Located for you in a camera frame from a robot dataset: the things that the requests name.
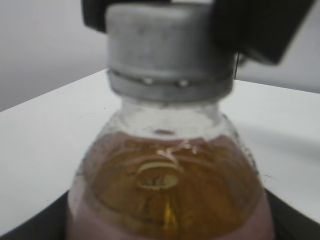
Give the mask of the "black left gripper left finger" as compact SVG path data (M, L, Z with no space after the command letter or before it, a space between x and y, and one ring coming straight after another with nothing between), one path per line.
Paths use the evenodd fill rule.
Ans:
M65 240L68 191L44 210L2 235L2 240Z

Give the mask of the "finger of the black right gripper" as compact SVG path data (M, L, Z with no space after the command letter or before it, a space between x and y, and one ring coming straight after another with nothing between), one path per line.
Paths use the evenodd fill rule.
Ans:
M216 45L265 65L278 65L314 6L313 0L215 0L210 31Z
M105 14L109 0L81 0L82 20L87 28L105 34Z

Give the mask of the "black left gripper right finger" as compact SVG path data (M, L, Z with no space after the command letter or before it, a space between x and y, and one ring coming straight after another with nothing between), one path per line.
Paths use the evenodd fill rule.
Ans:
M320 240L320 224L266 191L277 240Z

